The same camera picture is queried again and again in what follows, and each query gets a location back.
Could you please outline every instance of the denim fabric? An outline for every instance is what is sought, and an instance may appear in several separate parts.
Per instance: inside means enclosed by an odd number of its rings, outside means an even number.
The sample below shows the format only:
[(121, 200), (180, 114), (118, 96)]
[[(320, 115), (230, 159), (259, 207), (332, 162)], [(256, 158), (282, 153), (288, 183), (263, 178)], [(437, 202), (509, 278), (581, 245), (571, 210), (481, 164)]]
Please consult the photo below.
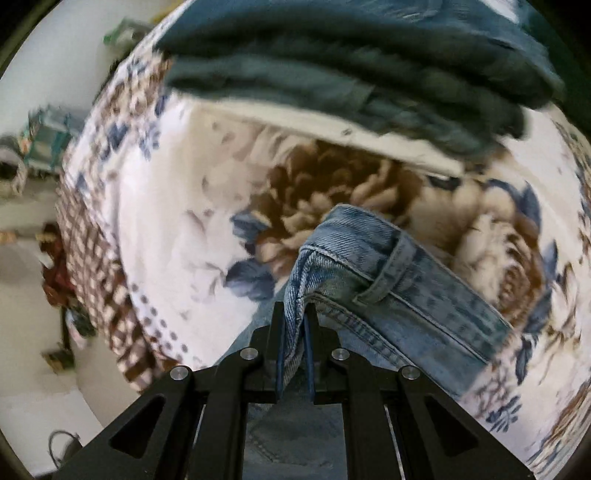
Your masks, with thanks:
[(454, 398), (511, 330), (406, 233), (351, 206), (335, 207), (302, 246), (284, 301), (292, 354), (313, 301), (345, 348), (385, 368), (414, 364)]
[(479, 0), (200, 0), (156, 48), (180, 56), (171, 87), (318, 109), (466, 160), (518, 138), (517, 104), (561, 88), (543, 47)]
[(205, 39), (270, 31), (325, 35), (454, 67), (532, 108), (560, 88), (544, 48), (479, 0), (199, 0), (157, 48), (192, 55)]
[[(409, 236), (356, 207), (335, 207), (306, 243), (275, 300), (285, 302), (284, 399), (249, 422), (245, 479), (342, 479), (340, 407), (309, 405), (302, 381), (301, 331), (307, 303), (343, 347), (374, 365), (420, 367), (459, 398), (500, 350), (511, 326)], [(271, 302), (247, 334), (271, 318)], [(232, 347), (246, 346), (247, 335)]]
[(375, 132), (398, 131), (426, 138), (442, 151), (467, 160), (478, 160), (498, 147), (491, 132), (519, 136), (524, 127), (521, 109), (506, 100), (495, 103), (494, 99), (485, 98), (484, 107), (495, 106), (491, 112), (485, 112), (491, 115), (484, 117), (481, 112), (457, 104), (439, 105), (425, 99), (418, 101), (404, 92), (378, 89), (371, 83), (311, 63), (253, 54), (215, 59), (180, 57), (165, 82), (203, 98), (266, 100), (344, 116)]

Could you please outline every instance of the blue jeans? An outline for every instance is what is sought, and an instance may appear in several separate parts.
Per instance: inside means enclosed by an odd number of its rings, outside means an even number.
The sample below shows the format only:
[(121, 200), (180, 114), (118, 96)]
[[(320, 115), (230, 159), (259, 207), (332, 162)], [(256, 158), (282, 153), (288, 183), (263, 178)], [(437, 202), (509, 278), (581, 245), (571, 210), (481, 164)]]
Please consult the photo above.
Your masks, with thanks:
[[(288, 385), (268, 412), (255, 408), (245, 480), (346, 477), (340, 407), (313, 407), (298, 370), (307, 303), (316, 304), (320, 324), (336, 330), (344, 348), (379, 367), (414, 364), (454, 398), (470, 387), (511, 330), (406, 233), (345, 205), (335, 207), (302, 246), (275, 300), (281, 299)], [(252, 329), (270, 321), (270, 306), (261, 306), (233, 351), (248, 343)]]

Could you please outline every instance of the jeans seam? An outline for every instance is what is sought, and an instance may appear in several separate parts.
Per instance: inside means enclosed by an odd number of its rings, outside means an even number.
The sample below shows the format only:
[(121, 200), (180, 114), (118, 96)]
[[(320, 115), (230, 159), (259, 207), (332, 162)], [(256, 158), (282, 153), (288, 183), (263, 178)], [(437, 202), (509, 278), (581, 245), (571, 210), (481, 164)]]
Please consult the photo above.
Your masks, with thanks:
[[(474, 297), (476, 297), (476, 299), (479, 303), (483, 304), (485, 308), (492, 311), (495, 314), (495, 317), (497, 319), (499, 319), (503, 323), (503, 325), (505, 325), (508, 329), (510, 329), (510, 331), (513, 331), (513, 327), (511, 326), (511, 324), (509, 322), (507, 322), (507, 320), (503, 317), (503, 315), (501, 315), (496, 308), (494, 308), (490, 303), (488, 303), (480, 295), (478, 295), (478, 293), (473, 288), (471, 288), (470, 285), (466, 284), (466, 282), (464, 282), (460, 277), (458, 277), (449, 268), (447, 268), (445, 265), (443, 265), (442, 263), (438, 262), (435, 258), (433, 258), (427, 251), (424, 250), (423, 247), (421, 247), (420, 245), (417, 245), (417, 248), (423, 250), (430, 262), (434, 263), (434, 265), (437, 268), (442, 269), (443, 272), (446, 273), (447, 275), (449, 275), (453, 279), (454, 282), (460, 284), (462, 286), (462, 288), (465, 288), (470, 295), (473, 295)], [(305, 245), (302, 247), (301, 251), (303, 251), (305, 249), (312, 250), (312, 251), (316, 252), (317, 254), (324, 255), (325, 257), (330, 258), (334, 262), (337, 262), (339, 265), (342, 265), (343, 267), (348, 268), (349, 270), (351, 270), (352, 273), (358, 275), (360, 278), (367, 280), (368, 282), (370, 282), (370, 284), (372, 284), (375, 281), (375, 279), (373, 279), (370, 275), (367, 275), (364, 272), (361, 272), (356, 266), (351, 264), (347, 259), (344, 259), (342, 257), (338, 257), (337, 255), (331, 253), (328, 250), (325, 250), (324, 248), (317, 247), (315, 245)], [(399, 298), (398, 294), (396, 294), (392, 290), (390, 290), (388, 292), (388, 294), (394, 296), (395, 298)]]
[(452, 340), (454, 340), (458, 345), (461, 345), (462, 347), (464, 347), (467, 351), (469, 351), (472, 355), (474, 355), (475, 357), (477, 357), (478, 360), (482, 361), (485, 365), (488, 364), (488, 362), (490, 360), (487, 360), (486, 358), (484, 358), (484, 356), (482, 356), (479, 352), (476, 352), (470, 345), (468, 345), (464, 340), (458, 338), (456, 336), (455, 333), (451, 332), (447, 327), (441, 325), (439, 322), (436, 322), (430, 315), (425, 314), (424, 312), (422, 312), (421, 310), (419, 310), (418, 308), (416, 308), (412, 303), (404, 300), (402, 297), (400, 297), (399, 295), (392, 293), (392, 296), (399, 302), (404, 303), (404, 305), (406, 305), (409, 309), (411, 309), (414, 313), (416, 313), (417, 315), (419, 315), (421, 318), (423, 318), (425, 321), (429, 322), (429, 324), (433, 325), (435, 328), (439, 329), (442, 333), (444, 333), (445, 335), (447, 335), (449, 338), (451, 338)]
[[(314, 293), (310, 296), (310, 300), (313, 299), (319, 299), (322, 303), (328, 304), (328, 306), (330, 308), (333, 308), (335, 310), (340, 311), (343, 315), (345, 316), (355, 316), (357, 319), (359, 319), (360, 322), (363, 322), (364, 324), (366, 324), (366, 322), (364, 322), (358, 315), (354, 314), (353, 312), (350, 312), (349, 310), (346, 310), (343, 306), (339, 305), (338, 303), (332, 301), (331, 299), (329, 299), (328, 297), (325, 297), (322, 294), (319, 293)], [(355, 331), (355, 329), (353, 327), (351, 327), (349, 324), (341, 322), (338, 319), (335, 319), (333, 316), (330, 316), (335, 322), (338, 322), (340, 325), (344, 326), (348, 331), (350, 331), (352, 334), (354, 334), (359, 340), (361, 340), (366, 346), (370, 347), (377, 355), (379, 356), (383, 356), (378, 350), (376, 350), (373, 345), (370, 345), (367, 343), (367, 339), (363, 338), (358, 332)], [(370, 328), (371, 330), (375, 330), (371, 325), (367, 325), (366, 327)], [(392, 352), (392, 354), (397, 355), (399, 357), (402, 357), (404, 361), (407, 361), (409, 364), (414, 365), (414, 362), (411, 361), (411, 359), (408, 357), (408, 355), (406, 355), (403, 351), (401, 351), (400, 349), (398, 349), (396, 346), (394, 346), (391, 342), (389, 342), (387, 339), (385, 339), (382, 335), (379, 334), (379, 332), (373, 333), (373, 332), (369, 332), (369, 334), (372, 337), (375, 337), (379, 342), (381, 342), (390, 352)]]

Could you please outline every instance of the bed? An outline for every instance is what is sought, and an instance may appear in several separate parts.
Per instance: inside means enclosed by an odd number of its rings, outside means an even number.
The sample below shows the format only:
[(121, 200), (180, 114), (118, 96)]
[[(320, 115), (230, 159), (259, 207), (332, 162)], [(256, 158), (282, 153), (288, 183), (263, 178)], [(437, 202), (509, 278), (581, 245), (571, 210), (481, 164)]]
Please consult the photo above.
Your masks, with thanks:
[(553, 478), (591, 423), (585, 136), (556, 106), (529, 110), (525, 140), (467, 170), (337, 119), (170, 92), (172, 60), (153, 45), (189, 3), (120, 65), (59, 188), (72, 283), (131, 387), (218, 361), (269, 309), (310, 231), (351, 203), (404, 228), (510, 322), (460, 403)]

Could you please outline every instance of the brown flower print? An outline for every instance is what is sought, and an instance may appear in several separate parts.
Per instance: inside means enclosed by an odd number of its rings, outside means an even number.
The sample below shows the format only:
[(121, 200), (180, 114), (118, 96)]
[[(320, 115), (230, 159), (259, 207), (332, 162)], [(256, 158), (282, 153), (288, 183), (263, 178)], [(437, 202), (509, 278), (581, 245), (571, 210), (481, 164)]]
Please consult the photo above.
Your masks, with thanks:
[(277, 279), (289, 275), (314, 228), (339, 203), (394, 220), (419, 194), (423, 180), (399, 162), (325, 142), (295, 147), (284, 166), (268, 174), (268, 188), (250, 210), (268, 229), (256, 239), (256, 256)]

